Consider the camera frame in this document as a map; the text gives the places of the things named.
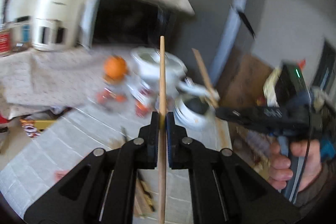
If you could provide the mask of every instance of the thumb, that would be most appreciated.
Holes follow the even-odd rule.
[[[293,156],[304,157],[307,151],[308,141],[293,142],[290,145]],[[308,156],[317,156],[320,154],[320,142],[318,140],[310,141]]]

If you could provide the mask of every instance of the white appliance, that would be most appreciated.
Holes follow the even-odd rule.
[[[32,45],[41,51],[64,51],[76,44],[84,0],[38,0]]]

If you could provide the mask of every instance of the black cable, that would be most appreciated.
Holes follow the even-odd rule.
[[[307,141],[307,150],[306,150],[306,155],[304,157],[304,160],[303,160],[303,164],[302,164],[302,169],[301,169],[301,174],[299,176],[299,181],[297,182],[296,184],[296,187],[295,187],[295,191],[294,191],[294,195],[293,197],[296,197],[297,195],[297,192],[299,190],[299,186],[300,186],[300,183],[301,183],[301,178],[303,176],[303,173],[305,171],[305,167],[306,167],[306,163],[307,163],[307,160],[308,160],[308,153],[309,153],[309,148],[310,148],[310,140],[311,140],[311,136],[312,136],[312,133],[313,133],[313,126],[312,126],[312,122],[311,122],[311,113],[312,113],[312,105],[313,105],[313,101],[312,101],[312,98],[311,98],[311,93],[310,91],[308,91],[308,95],[309,95],[309,100],[310,100],[310,104],[309,104],[309,133],[308,133],[308,141]],[[294,203],[296,200],[296,198],[293,198],[292,199],[292,203]]]

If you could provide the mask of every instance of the gray wall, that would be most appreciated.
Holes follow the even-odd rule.
[[[306,59],[303,76],[315,76],[324,38],[336,47],[335,0],[248,0],[248,13],[264,2],[252,53],[273,67],[281,60]]]

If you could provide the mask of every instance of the hand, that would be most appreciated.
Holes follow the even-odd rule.
[[[291,143],[290,150],[295,157],[304,157],[307,150],[307,140]],[[286,187],[286,181],[293,176],[293,171],[289,168],[291,161],[286,156],[280,155],[280,145],[277,142],[271,144],[270,152],[271,167],[269,169],[268,182],[275,189],[281,190]],[[320,174],[321,170],[320,142],[312,140],[310,141],[308,159],[298,191],[300,192],[307,188]]]

